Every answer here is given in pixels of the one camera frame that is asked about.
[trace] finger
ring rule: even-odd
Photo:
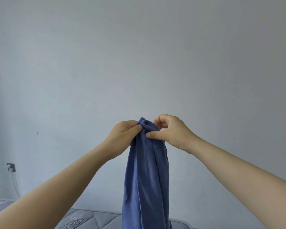
[[[131,129],[132,127],[138,124],[138,121],[123,121],[127,130]]]
[[[131,139],[133,139],[142,130],[142,125],[136,125],[131,129],[127,130],[127,134]]]
[[[165,131],[151,131],[145,134],[149,139],[167,140],[167,132]]]
[[[160,114],[156,119],[154,119],[153,123],[158,126],[158,129],[167,128],[168,124],[173,116],[168,114]]]

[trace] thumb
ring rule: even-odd
[[[167,134],[166,130],[164,131],[151,131],[145,134],[145,136],[149,139],[156,139],[156,140],[166,140]]]
[[[133,139],[142,130],[142,125],[136,125],[131,129],[127,130],[127,134]]]

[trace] mattress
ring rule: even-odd
[[[0,211],[12,203],[0,203]],[[170,220],[173,229],[194,229],[189,223],[177,219]],[[116,212],[71,208],[55,229],[122,229],[122,215]]]

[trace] fabric fold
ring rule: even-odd
[[[171,229],[169,215],[169,163],[164,141],[145,134],[158,127],[139,120],[142,131],[133,139],[125,173],[123,229]]]

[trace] person's right arm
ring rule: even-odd
[[[286,229],[286,181],[196,136],[176,116],[162,114],[154,123],[164,131],[147,138],[167,141],[198,158],[268,229]]]

